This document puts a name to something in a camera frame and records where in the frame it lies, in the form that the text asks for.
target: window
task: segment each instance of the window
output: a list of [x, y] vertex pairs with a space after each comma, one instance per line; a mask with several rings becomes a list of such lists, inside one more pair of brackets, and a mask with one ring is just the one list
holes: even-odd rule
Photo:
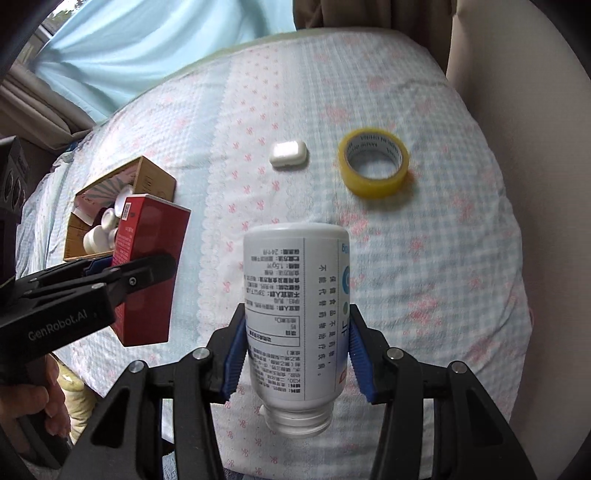
[[88, 0], [64, 0], [50, 13], [27, 44], [19, 53], [17, 60], [27, 65], [43, 48], [49, 39], [57, 33], [61, 26], [74, 15]]

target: human hand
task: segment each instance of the human hand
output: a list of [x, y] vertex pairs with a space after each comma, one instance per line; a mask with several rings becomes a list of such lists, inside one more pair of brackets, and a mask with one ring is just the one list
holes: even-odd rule
[[47, 388], [35, 385], [0, 386], [0, 425], [19, 453], [25, 453], [29, 448], [17, 422], [17, 418], [24, 415], [45, 410], [47, 433], [63, 438], [70, 433], [66, 398], [57, 383], [60, 369], [51, 355], [46, 355], [45, 365]]

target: screw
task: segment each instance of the screw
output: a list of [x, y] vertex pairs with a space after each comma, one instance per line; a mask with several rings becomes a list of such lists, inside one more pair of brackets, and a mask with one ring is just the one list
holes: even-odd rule
[[468, 371], [468, 367], [464, 362], [453, 362], [452, 370], [457, 374], [465, 374]]
[[386, 355], [390, 360], [400, 360], [404, 356], [404, 352], [400, 348], [388, 348]]
[[207, 358], [209, 354], [209, 349], [204, 346], [200, 346], [199, 348], [193, 350], [193, 358], [195, 360], [203, 360], [204, 358]]
[[135, 360], [129, 364], [128, 368], [131, 373], [136, 374], [144, 369], [144, 363], [141, 360]]

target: beige seat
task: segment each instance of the beige seat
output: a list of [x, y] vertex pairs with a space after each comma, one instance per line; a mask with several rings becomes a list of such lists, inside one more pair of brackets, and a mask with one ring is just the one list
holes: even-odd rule
[[535, 325], [511, 425], [555, 480], [591, 428], [591, 80], [529, 0], [458, 0], [447, 76], [521, 225]]

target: finger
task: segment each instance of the finger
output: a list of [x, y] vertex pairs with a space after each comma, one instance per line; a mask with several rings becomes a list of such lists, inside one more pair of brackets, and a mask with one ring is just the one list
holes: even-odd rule
[[60, 434], [60, 436], [63, 436], [61, 435], [62, 432], [69, 433], [70, 417], [68, 416], [66, 406], [62, 406], [53, 418], [47, 418], [45, 420], [45, 428], [50, 435]]
[[0, 387], [0, 416], [17, 419], [32, 415], [45, 408], [49, 393], [45, 387], [35, 385], [14, 385]]
[[50, 386], [48, 391], [49, 402], [45, 406], [45, 413], [50, 417], [54, 417], [60, 411], [61, 406], [66, 401], [66, 397], [59, 384]]
[[56, 359], [51, 355], [45, 356], [45, 372], [49, 384], [55, 385], [57, 377], [60, 375], [60, 367], [57, 365]]

